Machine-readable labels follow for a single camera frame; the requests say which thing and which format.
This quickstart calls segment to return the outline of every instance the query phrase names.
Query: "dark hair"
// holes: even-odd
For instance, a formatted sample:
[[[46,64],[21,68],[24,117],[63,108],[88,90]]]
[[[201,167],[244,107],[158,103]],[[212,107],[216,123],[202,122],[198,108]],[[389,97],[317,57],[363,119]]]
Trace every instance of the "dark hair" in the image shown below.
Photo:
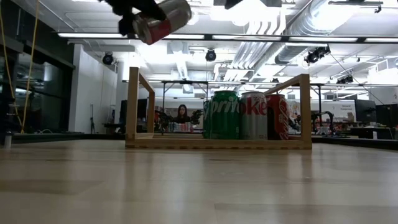
[[[181,117],[181,115],[180,115],[180,109],[181,109],[181,108],[184,108],[184,109],[185,109],[185,113],[182,115],[182,117],[183,117],[183,118],[188,117],[188,110],[187,110],[187,106],[185,106],[185,105],[180,105],[180,106],[178,107],[177,117],[178,117],[178,118]]]

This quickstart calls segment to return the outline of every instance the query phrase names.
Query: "wooden frame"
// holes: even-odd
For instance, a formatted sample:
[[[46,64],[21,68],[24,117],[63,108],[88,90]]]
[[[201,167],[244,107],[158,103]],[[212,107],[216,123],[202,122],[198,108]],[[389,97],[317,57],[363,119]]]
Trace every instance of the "wooden frame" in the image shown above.
[[[166,149],[311,149],[311,109],[310,77],[298,75],[289,81],[266,91],[276,93],[292,85],[300,85],[300,106],[302,117],[301,136],[292,136],[286,141],[257,140],[213,140],[203,139],[200,135],[159,136],[154,134],[155,91],[150,83],[139,73],[138,68],[130,68],[129,89],[127,96],[126,147],[166,148]],[[136,133],[137,99],[139,84],[149,92],[148,133]]]

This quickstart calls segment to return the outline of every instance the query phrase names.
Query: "diet coke can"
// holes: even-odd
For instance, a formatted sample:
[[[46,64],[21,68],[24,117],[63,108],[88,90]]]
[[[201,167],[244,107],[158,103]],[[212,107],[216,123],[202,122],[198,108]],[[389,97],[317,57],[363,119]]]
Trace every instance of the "diet coke can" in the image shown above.
[[[164,0],[158,5],[166,14],[166,20],[148,18],[140,12],[132,23],[138,38],[148,45],[187,25],[192,17],[191,7],[186,0]]]
[[[241,139],[268,139],[266,96],[259,91],[243,93],[240,105]]]
[[[267,95],[268,138],[270,140],[289,139],[289,117],[284,95]]]

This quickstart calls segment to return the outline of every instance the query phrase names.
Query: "red can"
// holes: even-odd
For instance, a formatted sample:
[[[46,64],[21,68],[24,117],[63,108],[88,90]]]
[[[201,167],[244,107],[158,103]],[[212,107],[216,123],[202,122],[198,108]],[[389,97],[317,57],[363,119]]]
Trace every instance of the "red can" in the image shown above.
[[[288,107],[284,95],[267,95],[268,139],[289,140]]]
[[[148,18],[140,12],[132,24],[138,38],[148,45],[187,25],[192,17],[191,7],[186,0],[164,0],[158,6],[167,16],[165,21]]]

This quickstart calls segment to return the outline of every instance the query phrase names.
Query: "wooden floor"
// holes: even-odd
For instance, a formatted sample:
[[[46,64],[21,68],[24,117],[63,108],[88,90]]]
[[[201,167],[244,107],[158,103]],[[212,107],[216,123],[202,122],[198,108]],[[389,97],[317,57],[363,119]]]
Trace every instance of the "wooden floor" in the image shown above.
[[[4,224],[398,223],[398,153],[125,150],[122,141],[0,149]]]

